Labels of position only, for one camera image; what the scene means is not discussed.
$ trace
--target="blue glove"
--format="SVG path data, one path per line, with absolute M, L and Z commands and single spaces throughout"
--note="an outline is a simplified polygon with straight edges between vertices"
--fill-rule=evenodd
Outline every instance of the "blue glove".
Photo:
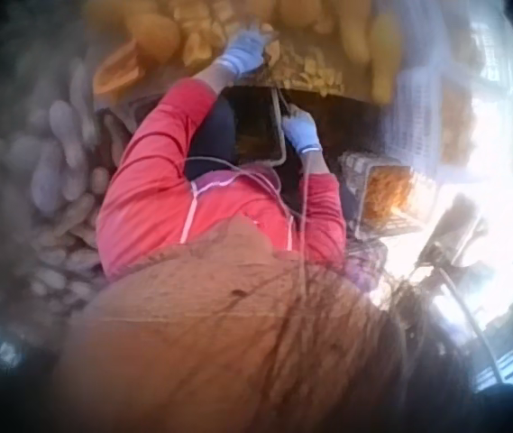
M 264 49 L 272 36 L 262 33 L 258 25 L 251 26 L 249 30 L 239 31 L 215 63 L 228 68 L 239 78 L 264 63 Z
M 290 104 L 290 116 L 282 117 L 282 130 L 298 155 L 322 151 L 312 115 L 293 104 Z

